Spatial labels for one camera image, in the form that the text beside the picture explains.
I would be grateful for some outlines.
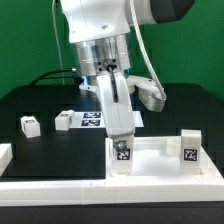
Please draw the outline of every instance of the black table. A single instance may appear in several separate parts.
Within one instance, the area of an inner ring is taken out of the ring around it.
[[[181,129],[200,129],[202,146],[223,175],[224,107],[198,85],[164,87],[168,100],[161,113],[147,111],[131,96],[144,122],[135,136],[176,136]],[[70,109],[100,111],[100,105],[95,98],[80,96],[76,86],[22,86],[0,100],[0,143],[14,146],[0,181],[105,178],[105,129],[55,131],[54,118]],[[36,117],[41,137],[25,137],[22,116]],[[224,203],[0,208],[0,217],[4,223],[223,223]]]

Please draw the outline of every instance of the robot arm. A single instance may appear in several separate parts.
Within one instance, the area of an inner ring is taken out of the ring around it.
[[[130,87],[140,88],[139,97],[150,110],[161,111],[166,100],[157,77],[154,82],[124,76],[123,71],[131,67],[130,26],[136,27],[136,20],[138,24],[179,20],[193,3],[194,0],[61,0],[69,24],[69,41],[77,52],[81,75],[97,86],[91,89],[100,100],[115,154],[129,150],[129,160],[132,159],[135,124]]]

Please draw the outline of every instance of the green wall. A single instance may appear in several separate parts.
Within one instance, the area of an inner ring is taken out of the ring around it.
[[[0,0],[0,98],[14,87],[26,85],[42,73],[59,68],[51,4],[52,0]],[[223,10],[223,0],[197,0],[180,22],[141,27],[161,82],[200,84],[224,102]],[[68,28],[60,12],[58,4],[64,67],[71,67]],[[135,41],[133,56],[132,74],[147,76]]]

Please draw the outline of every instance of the white cube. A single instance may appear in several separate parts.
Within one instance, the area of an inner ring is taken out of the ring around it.
[[[62,111],[55,118],[55,129],[58,131],[68,131],[73,122],[73,116],[75,112],[73,110]]]
[[[0,176],[12,160],[11,144],[0,144]]]
[[[201,131],[182,130],[181,166],[182,174],[200,174]]]
[[[24,116],[20,120],[21,128],[27,138],[40,136],[40,124],[34,116]]]

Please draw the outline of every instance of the white tray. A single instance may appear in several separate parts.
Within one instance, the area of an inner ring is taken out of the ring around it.
[[[181,174],[180,158],[166,153],[169,138],[135,138],[130,176],[111,175],[106,139],[105,180],[1,182],[0,206],[223,201],[224,180],[204,149],[200,174]]]

